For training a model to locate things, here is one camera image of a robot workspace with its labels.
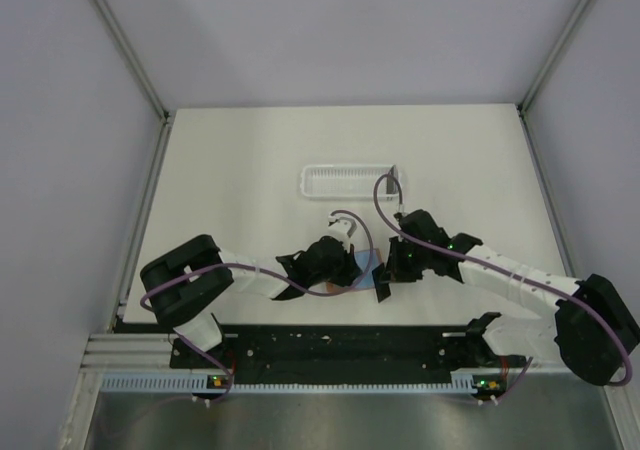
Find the brown leather card holder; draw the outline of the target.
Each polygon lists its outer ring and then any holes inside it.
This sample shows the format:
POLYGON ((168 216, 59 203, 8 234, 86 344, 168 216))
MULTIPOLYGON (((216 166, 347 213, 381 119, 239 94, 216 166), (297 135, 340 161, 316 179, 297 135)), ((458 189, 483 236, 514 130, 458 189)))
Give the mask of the brown leather card holder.
POLYGON ((370 259, 369 250, 355 252, 355 261, 363 276, 358 280, 358 284, 352 284, 352 291, 369 290, 374 287, 373 270, 381 264, 381 254, 378 248, 373 250, 373 259, 370 259))

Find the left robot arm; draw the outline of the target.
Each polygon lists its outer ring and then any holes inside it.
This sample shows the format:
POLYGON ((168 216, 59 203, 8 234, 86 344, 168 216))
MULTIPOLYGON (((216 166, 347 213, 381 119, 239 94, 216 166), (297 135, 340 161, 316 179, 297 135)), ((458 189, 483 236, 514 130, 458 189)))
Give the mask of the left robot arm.
POLYGON ((205 366, 226 357, 227 344, 213 314, 213 302, 225 293, 288 301, 322 283, 347 288, 362 275, 354 248, 326 235, 308 249, 252 260, 221 249, 199 235, 147 264, 140 272, 146 293, 141 307, 157 323, 192 344, 205 366))

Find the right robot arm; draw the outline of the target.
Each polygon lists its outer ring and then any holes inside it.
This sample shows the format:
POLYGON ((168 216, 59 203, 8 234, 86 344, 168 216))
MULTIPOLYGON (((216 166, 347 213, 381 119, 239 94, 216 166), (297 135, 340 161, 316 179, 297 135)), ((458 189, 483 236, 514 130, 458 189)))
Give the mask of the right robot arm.
POLYGON ((425 271, 491 292, 528 311, 526 317, 496 313, 467 340, 469 358, 487 366, 500 356, 562 363, 595 386, 631 382, 631 353, 639 325, 613 283, 554 275, 492 250, 467 233, 450 236, 425 210, 398 212, 387 225, 386 270, 394 282, 414 282, 425 271))

